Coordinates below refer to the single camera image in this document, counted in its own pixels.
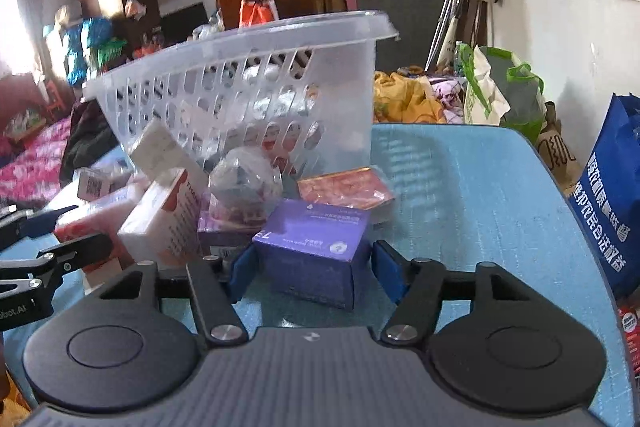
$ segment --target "logo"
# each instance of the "logo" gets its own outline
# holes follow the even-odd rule
[[[329,251],[331,253],[341,255],[347,251],[347,248],[348,248],[348,245],[346,243],[343,243],[342,241],[338,241],[337,243],[334,243],[329,247]]]
[[[9,317],[15,317],[15,315],[20,315],[27,311],[26,306],[18,306],[17,308],[11,308],[10,310],[0,312],[0,320],[7,319]]]
[[[638,325],[638,318],[635,313],[625,313],[622,315],[622,327],[625,333],[633,333]]]
[[[302,335],[302,338],[307,342],[317,342],[320,340],[320,335],[318,335],[315,331],[312,331],[308,335]]]

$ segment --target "cardboard box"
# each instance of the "cardboard box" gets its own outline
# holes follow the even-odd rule
[[[632,306],[620,306],[618,308],[622,329],[625,330],[626,345],[631,356],[631,368],[634,375],[640,373],[640,324],[638,312]]]
[[[133,174],[133,169],[113,166],[110,171],[82,167],[78,175],[78,198],[95,201],[123,188]]]
[[[53,233],[60,243],[96,232],[109,235],[113,241],[113,250],[109,258],[101,263],[85,266],[82,268],[85,273],[91,273],[111,259],[118,259],[123,268],[133,264],[133,259],[118,236],[118,230],[141,201],[145,189],[144,184],[127,185],[93,203],[70,210],[58,218]]]
[[[213,219],[208,210],[200,211],[198,240],[203,255],[217,255],[232,260],[251,246],[257,230],[226,229]]]
[[[369,211],[282,200],[254,237],[273,289],[353,309],[366,273]]]
[[[196,237],[200,192],[187,169],[171,169],[156,178],[127,217],[118,237],[134,261],[158,267],[183,266],[200,257]]]
[[[151,180],[169,169],[185,168],[189,171],[190,183],[202,194],[209,185],[209,176],[180,147],[164,123],[154,118],[140,137],[127,151],[131,161]]]

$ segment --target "purple box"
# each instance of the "purple box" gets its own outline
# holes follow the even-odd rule
[[[251,238],[256,232],[257,229],[224,227],[208,210],[200,211],[198,240],[203,255],[217,255],[231,261],[251,246]]]
[[[282,200],[254,237],[272,287],[353,309],[367,269],[369,211]]]

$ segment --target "light blue table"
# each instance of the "light blue table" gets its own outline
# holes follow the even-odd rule
[[[504,128],[379,124],[372,162],[389,176],[399,197],[396,219],[376,235],[409,259],[431,257],[449,269],[473,271],[479,261],[495,261],[573,315],[607,350],[607,372],[591,410],[612,427],[633,425],[626,347],[608,286],[572,211],[529,143]],[[73,191],[69,187],[59,194],[53,206],[69,204]],[[32,257],[55,242],[52,236],[24,240],[1,258]],[[54,308],[60,311],[81,296],[79,275],[69,274]],[[166,303],[164,309],[193,328],[184,302]],[[392,310],[373,277],[354,312],[271,293],[261,277],[236,304],[251,334],[260,325],[368,325],[379,333]],[[468,303],[445,303],[438,326],[466,312]],[[5,333],[6,361],[23,388],[22,351],[39,325]]]

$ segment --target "green bag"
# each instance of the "green bag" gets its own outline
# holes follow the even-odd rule
[[[488,102],[478,87],[476,75],[479,70],[486,71],[489,66],[491,79],[511,107],[500,119],[500,125],[519,131],[535,144],[545,123],[544,82],[531,72],[526,62],[510,51],[487,46],[480,47],[479,51],[487,64],[474,64],[474,54],[470,53],[470,48],[466,53],[461,53],[465,76],[474,95],[487,107]]]

